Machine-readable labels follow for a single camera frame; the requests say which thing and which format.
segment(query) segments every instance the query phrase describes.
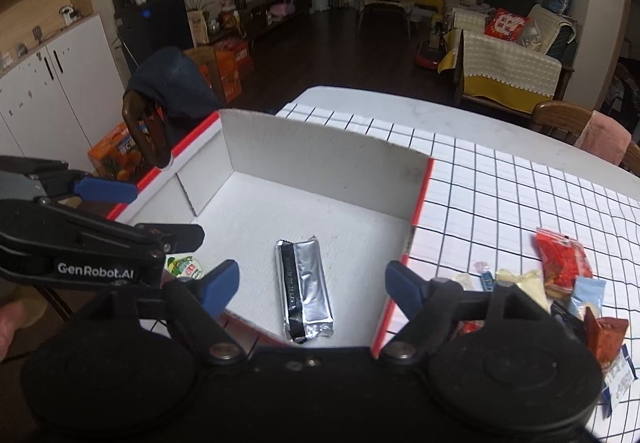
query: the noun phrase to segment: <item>grid-patterned tablecloth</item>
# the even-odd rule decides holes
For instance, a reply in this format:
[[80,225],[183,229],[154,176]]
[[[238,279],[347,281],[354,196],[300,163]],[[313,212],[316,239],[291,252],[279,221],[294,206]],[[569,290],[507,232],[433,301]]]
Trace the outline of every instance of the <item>grid-patterned tablecloth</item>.
[[[377,118],[287,104],[278,116],[375,136],[430,155],[431,181],[409,250],[408,266],[425,279],[467,272],[540,268],[534,233],[544,227],[578,239],[598,279],[607,281],[603,315],[627,318],[626,346],[640,362],[640,204],[570,174],[511,154]],[[395,308],[385,343],[407,322]],[[587,428],[607,442],[640,437],[636,380],[613,415],[602,403]]]

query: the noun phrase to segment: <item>silver snack wrapper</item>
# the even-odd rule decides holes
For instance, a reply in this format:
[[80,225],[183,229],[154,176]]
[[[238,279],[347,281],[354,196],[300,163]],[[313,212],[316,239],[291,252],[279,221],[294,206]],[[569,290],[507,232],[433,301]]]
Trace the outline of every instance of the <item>silver snack wrapper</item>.
[[315,237],[301,243],[276,243],[278,282],[287,338],[302,344],[334,334],[334,317],[324,282],[320,245]]

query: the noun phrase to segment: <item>red snack bag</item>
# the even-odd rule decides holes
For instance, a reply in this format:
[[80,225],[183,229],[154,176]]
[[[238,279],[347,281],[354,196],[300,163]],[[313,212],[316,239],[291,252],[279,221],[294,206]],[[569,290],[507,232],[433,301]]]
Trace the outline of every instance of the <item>red snack bag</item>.
[[536,242],[545,274],[545,291],[554,298],[565,298],[574,289],[575,278],[593,277],[584,247],[561,233],[538,229]]
[[458,322],[456,330],[453,333],[452,339],[459,337],[460,335],[466,335],[467,333],[473,333],[484,327],[484,320],[463,320]]
[[593,316],[591,308],[586,308],[584,328],[587,331],[587,347],[596,357],[602,372],[606,373],[620,352],[625,341],[629,321],[623,318]]
[[522,33],[524,25],[530,20],[529,17],[510,14],[502,8],[498,8],[494,18],[484,29],[484,34],[514,42]]

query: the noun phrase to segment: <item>kettle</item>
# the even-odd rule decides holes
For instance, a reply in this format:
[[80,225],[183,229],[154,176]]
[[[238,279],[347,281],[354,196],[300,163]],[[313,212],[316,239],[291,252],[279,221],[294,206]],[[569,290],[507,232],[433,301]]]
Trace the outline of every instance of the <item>kettle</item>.
[[76,20],[80,19],[80,12],[78,12],[72,4],[65,4],[65,6],[60,8],[59,13],[65,22],[65,27],[71,26]]

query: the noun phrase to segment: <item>blue wrapper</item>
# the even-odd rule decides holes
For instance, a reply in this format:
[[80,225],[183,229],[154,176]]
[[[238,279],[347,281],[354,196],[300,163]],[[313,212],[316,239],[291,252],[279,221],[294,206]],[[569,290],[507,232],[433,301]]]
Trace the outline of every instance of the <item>blue wrapper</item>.
[[574,292],[569,299],[568,309],[579,319],[584,320],[584,311],[591,308],[593,316],[602,317],[602,301],[606,281],[578,276],[575,278]]
[[610,417],[620,400],[631,388],[631,383],[638,379],[634,363],[631,361],[626,344],[620,347],[620,352],[611,364],[607,375],[604,377],[602,399],[609,407],[606,417]]

